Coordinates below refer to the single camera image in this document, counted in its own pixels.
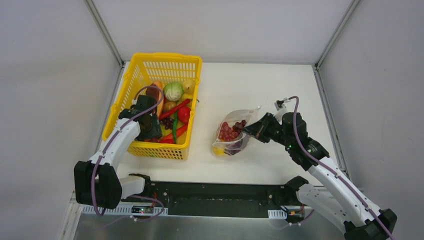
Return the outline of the clear zip top bag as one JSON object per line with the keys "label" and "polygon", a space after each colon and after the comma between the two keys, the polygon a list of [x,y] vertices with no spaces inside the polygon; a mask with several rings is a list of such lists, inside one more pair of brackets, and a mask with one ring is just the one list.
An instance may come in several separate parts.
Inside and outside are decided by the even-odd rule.
{"label": "clear zip top bag", "polygon": [[230,112],[219,124],[212,152],[217,157],[234,156],[246,148],[249,136],[242,129],[257,119],[260,106]]}

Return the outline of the light red grapes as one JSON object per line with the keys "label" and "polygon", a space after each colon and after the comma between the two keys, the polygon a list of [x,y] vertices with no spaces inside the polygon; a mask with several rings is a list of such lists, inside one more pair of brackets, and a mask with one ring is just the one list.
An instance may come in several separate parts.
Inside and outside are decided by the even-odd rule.
{"label": "light red grapes", "polygon": [[247,121],[237,121],[233,125],[229,125],[227,121],[224,121],[220,125],[218,132],[218,140],[221,142],[233,142],[243,137],[242,129],[246,126]]}

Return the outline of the dark purple grapes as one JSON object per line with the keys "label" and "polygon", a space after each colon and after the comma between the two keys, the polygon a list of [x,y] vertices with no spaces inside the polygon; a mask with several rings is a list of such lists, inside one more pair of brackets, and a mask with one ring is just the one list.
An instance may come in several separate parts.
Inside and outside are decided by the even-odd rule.
{"label": "dark purple grapes", "polygon": [[243,138],[239,141],[232,143],[226,147],[224,153],[229,156],[234,156],[235,154],[244,150],[249,143],[249,138]]}

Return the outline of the yellow lemon fruit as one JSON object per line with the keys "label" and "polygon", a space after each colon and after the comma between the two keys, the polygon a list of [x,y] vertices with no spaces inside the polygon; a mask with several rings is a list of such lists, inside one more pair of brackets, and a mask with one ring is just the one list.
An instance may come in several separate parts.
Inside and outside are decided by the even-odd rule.
{"label": "yellow lemon fruit", "polygon": [[223,148],[220,148],[220,147],[213,147],[212,151],[213,151],[214,155],[217,156],[217,157],[224,157],[226,155],[225,150]]}

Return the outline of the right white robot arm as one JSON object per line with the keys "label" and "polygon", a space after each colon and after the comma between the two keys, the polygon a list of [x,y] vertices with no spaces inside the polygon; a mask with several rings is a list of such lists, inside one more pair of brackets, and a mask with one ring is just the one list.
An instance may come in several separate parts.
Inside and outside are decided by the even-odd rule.
{"label": "right white robot arm", "polygon": [[394,239],[396,214],[373,203],[343,174],[329,152],[308,136],[300,113],[287,112],[281,120],[267,113],[242,132],[262,143],[283,145],[291,159],[326,189],[321,193],[305,179],[295,177],[283,192],[288,204],[301,202],[311,207],[335,225],[346,240]]}

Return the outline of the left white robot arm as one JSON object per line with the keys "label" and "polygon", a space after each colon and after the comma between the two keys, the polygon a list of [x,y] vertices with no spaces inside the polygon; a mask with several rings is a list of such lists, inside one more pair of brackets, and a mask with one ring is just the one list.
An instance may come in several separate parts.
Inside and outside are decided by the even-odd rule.
{"label": "left white robot arm", "polygon": [[151,139],[160,132],[157,107],[163,97],[155,99],[139,95],[137,102],[123,109],[112,134],[89,160],[74,166],[75,199],[79,204],[93,206],[96,211],[115,209],[122,199],[133,196],[140,202],[152,198],[153,189],[146,185],[146,176],[130,174],[118,178],[116,169],[130,144],[139,136]]}

